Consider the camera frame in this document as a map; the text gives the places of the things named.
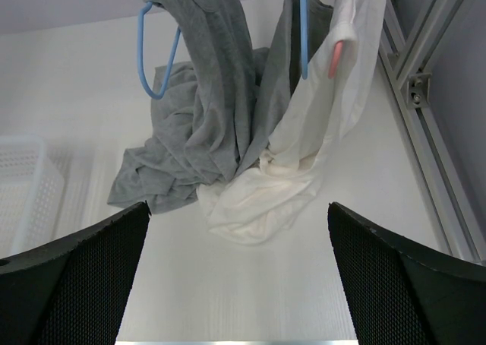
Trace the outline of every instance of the black mesh surface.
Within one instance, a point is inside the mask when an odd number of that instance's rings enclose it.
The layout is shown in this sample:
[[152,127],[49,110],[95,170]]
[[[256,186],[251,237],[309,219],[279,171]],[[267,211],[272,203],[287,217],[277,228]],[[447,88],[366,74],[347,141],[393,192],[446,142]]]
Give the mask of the black mesh surface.
[[73,252],[53,293],[38,344],[113,344],[144,245],[137,212]]
[[340,204],[329,231],[359,343],[486,343],[486,267],[397,235]]
[[349,311],[361,345],[435,343],[399,254],[337,204],[329,231]]
[[144,246],[149,208],[2,260],[0,343],[113,344]]

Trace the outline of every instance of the wrinkled cloth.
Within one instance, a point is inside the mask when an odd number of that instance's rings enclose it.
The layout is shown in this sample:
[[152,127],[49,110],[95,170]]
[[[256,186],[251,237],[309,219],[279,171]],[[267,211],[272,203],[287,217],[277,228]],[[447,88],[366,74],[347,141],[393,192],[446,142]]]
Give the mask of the wrinkled cloth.
[[[320,0],[308,0],[308,51],[314,56],[329,33],[333,8]],[[268,137],[289,106],[301,77],[300,0],[284,0],[265,65],[257,103],[251,121],[251,143],[240,162],[240,175],[259,158],[268,145]]]
[[[359,120],[377,60],[386,0],[336,0],[330,33],[300,79],[289,108],[260,155],[228,185],[197,190],[209,231],[242,245],[289,228],[322,188],[325,162]],[[334,79],[327,77],[335,44],[344,40]]]
[[255,65],[239,0],[144,1],[175,18],[191,62],[174,65],[164,97],[152,101],[153,136],[125,151],[108,203],[147,201],[162,213],[195,201],[199,184],[235,175],[251,141]]

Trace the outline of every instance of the white shirt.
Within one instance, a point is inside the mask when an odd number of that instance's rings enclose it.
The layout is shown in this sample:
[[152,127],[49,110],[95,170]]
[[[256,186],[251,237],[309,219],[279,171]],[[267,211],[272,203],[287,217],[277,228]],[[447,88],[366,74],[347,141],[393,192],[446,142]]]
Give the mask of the white shirt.
[[[361,116],[377,60],[386,0],[336,0],[330,32],[309,62],[260,165],[228,185],[197,189],[210,232],[243,245],[294,222],[322,188],[325,162]],[[335,44],[344,40],[334,79]]]

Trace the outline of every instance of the metal bracket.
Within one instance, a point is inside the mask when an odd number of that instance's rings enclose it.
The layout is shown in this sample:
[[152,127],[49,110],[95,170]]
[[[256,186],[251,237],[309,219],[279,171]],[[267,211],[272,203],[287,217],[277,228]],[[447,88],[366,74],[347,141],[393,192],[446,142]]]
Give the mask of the metal bracket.
[[431,85],[431,73],[410,75],[406,81],[405,100],[407,108],[417,109],[429,107],[429,90]]

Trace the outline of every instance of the gray fabric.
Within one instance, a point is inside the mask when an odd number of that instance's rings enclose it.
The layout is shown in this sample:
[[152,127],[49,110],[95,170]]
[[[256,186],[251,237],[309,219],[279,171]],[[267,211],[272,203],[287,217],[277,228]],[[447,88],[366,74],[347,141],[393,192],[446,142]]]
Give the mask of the gray fabric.
[[[251,139],[255,70],[239,0],[145,1],[175,18],[192,62],[174,65],[166,94],[152,101],[153,136],[125,151],[108,202],[146,200],[161,213],[194,201],[199,184],[235,175]],[[155,90],[164,74],[156,70]]]
[[[333,8],[308,0],[309,60],[329,33]],[[257,161],[280,122],[301,77],[300,0],[284,0],[251,123],[251,143],[236,175]]]

